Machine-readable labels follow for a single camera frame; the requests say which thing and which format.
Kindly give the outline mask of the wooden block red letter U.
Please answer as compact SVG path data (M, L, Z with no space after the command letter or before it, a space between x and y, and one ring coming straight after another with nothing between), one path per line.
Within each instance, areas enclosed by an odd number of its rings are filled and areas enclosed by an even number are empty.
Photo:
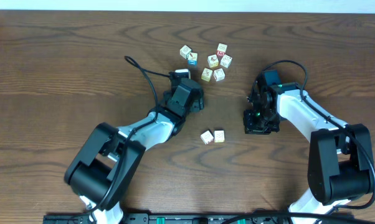
M212 142L214 140L214 137L213 137L212 133L209 130L207 130L206 132L202 133L200 135L200 137L201 137L201 139L202 139L202 141L203 141L204 144L209 144L210 142Z

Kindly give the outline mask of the wooden block yellow edge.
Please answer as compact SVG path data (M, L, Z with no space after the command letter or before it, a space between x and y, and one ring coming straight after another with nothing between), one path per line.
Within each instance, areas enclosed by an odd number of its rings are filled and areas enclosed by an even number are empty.
M215 130L214 131L214 142L220 143L225 141L225 132L224 130Z

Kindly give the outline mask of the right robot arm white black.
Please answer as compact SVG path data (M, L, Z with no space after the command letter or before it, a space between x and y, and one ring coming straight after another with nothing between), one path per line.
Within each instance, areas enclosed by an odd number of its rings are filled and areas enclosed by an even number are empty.
M375 201L375 167L369 129L335 118L315 103L298 83L283 84L276 75L262 75L248 96L251 110L244 111L247 134L279 131L287 120L310 143L308 190L294 203L290 213L329 215L363 195Z

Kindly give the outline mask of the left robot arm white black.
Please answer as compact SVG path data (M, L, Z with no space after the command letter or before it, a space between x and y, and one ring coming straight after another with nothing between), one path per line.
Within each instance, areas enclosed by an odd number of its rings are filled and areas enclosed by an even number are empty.
M172 81L165 105L129 126L101 123L92 131L64 175L64 181L87 206L66 223L119 223L120 200L145 151L177 135L189 113L204 107L202 86L188 78Z

